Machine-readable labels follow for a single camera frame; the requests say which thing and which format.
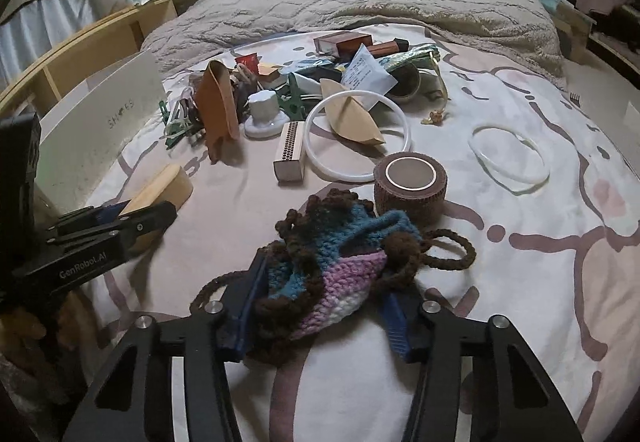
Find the patterned bed sheet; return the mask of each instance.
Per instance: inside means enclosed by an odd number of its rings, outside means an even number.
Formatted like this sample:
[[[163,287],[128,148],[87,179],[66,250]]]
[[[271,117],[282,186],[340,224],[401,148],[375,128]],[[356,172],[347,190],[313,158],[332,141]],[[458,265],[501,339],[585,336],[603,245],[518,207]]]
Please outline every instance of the patterned bed sheet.
[[[604,440],[640,385],[640,181],[604,133],[541,76],[502,56],[434,41],[421,27],[383,24],[361,31],[377,42],[435,42],[442,54],[450,95],[444,123],[420,125],[438,104],[426,96],[403,109],[412,126],[412,151],[436,158],[449,176],[438,226],[468,237],[478,258],[461,273],[422,269],[418,285],[460,316],[509,317],[558,387],[585,441]],[[232,66],[235,56],[257,52],[266,62],[287,65],[312,56],[313,38],[320,34],[250,44],[216,59]],[[165,80],[170,96],[189,73]],[[399,123],[381,105],[372,115],[386,138],[377,148],[354,147],[336,138],[323,117],[317,119],[312,142],[322,161],[359,173],[398,151]],[[484,122],[514,126],[537,142],[549,163],[549,180],[523,192],[492,179],[467,143],[472,128]],[[183,165],[194,185],[158,248],[86,286],[103,340],[83,347],[88,374],[138,315],[186,316],[206,282],[248,268],[255,250],[276,238],[275,222],[309,195],[348,187],[373,200],[372,184],[327,181],[309,165],[302,185],[278,186],[273,174],[277,139],[242,136],[211,165],[203,145],[193,149],[182,141],[167,152],[162,128],[158,113],[124,148],[87,202],[131,197],[167,162]],[[511,170],[535,170],[540,161],[504,132],[484,131],[481,137],[484,151]],[[473,400],[468,362],[463,364],[460,441],[468,440]],[[175,360],[175,382],[180,372]],[[400,440],[417,372],[391,353],[368,305],[308,338],[294,360],[278,369],[250,359],[227,364],[245,441]],[[176,440],[188,440],[184,416],[175,414],[174,422]]]

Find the wooden shelf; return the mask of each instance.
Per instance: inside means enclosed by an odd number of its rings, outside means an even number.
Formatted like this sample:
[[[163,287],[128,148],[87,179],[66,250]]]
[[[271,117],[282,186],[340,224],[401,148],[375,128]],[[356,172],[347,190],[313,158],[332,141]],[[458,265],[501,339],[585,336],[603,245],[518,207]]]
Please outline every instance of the wooden shelf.
[[[67,38],[0,93],[0,117],[29,101],[42,117],[88,76],[140,51],[145,38],[197,0],[151,0],[128,7]]]

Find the white curtain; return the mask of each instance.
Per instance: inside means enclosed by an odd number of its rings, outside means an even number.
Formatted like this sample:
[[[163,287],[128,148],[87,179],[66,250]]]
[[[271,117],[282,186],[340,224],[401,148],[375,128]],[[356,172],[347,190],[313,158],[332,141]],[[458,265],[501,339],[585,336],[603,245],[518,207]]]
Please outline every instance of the white curtain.
[[[99,18],[89,0],[34,0],[0,25],[0,89],[57,44]]]

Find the screw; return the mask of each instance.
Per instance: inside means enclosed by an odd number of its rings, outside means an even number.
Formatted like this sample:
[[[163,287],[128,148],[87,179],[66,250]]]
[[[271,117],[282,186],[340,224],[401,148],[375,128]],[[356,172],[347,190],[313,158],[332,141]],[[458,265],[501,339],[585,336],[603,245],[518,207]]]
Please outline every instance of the screw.
[[[505,316],[494,316],[491,322],[496,328],[509,328],[509,326],[511,326],[511,323]]]
[[[219,314],[225,306],[220,301],[209,301],[204,305],[204,311],[207,314]]]
[[[436,301],[425,301],[422,303],[422,310],[427,312],[428,314],[437,314],[440,312],[442,307]]]
[[[136,327],[143,330],[151,326],[153,323],[154,323],[154,319],[151,316],[140,316],[138,319],[136,319],[136,322],[135,322]]]

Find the white plastic ring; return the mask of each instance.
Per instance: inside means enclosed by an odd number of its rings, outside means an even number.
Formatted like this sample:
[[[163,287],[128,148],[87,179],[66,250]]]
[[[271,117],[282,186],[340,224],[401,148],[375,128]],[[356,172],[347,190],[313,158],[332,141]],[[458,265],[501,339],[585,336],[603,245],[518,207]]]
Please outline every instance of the white plastic ring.
[[[483,129],[501,129],[502,131],[511,133],[515,138],[529,145],[530,148],[532,148],[533,151],[535,151],[538,154],[538,156],[540,157],[540,160],[542,160],[542,171],[540,172],[540,174],[535,177],[533,176],[528,177],[525,175],[512,173],[511,171],[498,165],[496,162],[491,160],[491,158],[489,158],[487,155],[482,153],[482,151],[480,151],[479,147],[476,145],[476,134],[479,131],[482,131]],[[540,147],[538,146],[538,144],[536,144],[532,139],[524,136],[520,131],[516,131],[509,126],[496,124],[496,123],[486,123],[486,124],[481,124],[479,126],[476,126],[471,132],[471,135],[469,136],[468,144],[469,144],[469,147],[471,148],[471,151],[473,151],[476,157],[478,157],[478,160],[480,160],[483,164],[491,167],[497,173],[500,173],[503,176],[507,177],[508,179],[514,180],[516,182],[521,182],[523,184],[530,184],[531,186],[537,186],[549,178],[549,174],[550,174],[549,163],[545,160],[545,155],[542,154],[542,151],[540,150]]]
[[[392,100],[386,98],[384,95],[380,95],[378,93],[374,93],[372,91],[363,91],[363,90],[353,90],[353,91],[341,91],[338,93],[334,93],[333,95],[322,99],[318,105],[316,105],[311,113],[309,113],[308,117],[306,117],[305,123],[305,132],[303,135],[303,140],[305,144],[306,154],[311,160],[311,163],[315,165],[322,173],[326,176],[334,179],[340,180],[343,182],[353,182],[356,184],[367,184],[373,181],[373,172],[367,175],[349,175],[345,173],[338,173],[334,171],[320,161],[318,156],[314,153],[313,149],[311,149],[311,125],[313,124],[315,118],[320,113],[321,109],[326,106],[332,100],[338,100],[340,98],[346,98],[348,96],[356,96],[356,97],[373,97],[377,99],[378,102],[382,102],[382,104],[387,105],[389,108],[393,110],[393,112],[398,115],[402,123],[402,133],[404,134],[404,144],[402,145],[402,152],[409,151],[411,149],[411,128],[409,128],[409,121],[407,117],[404,115],[404,111],[402,111],[398,104],[393,102]]]

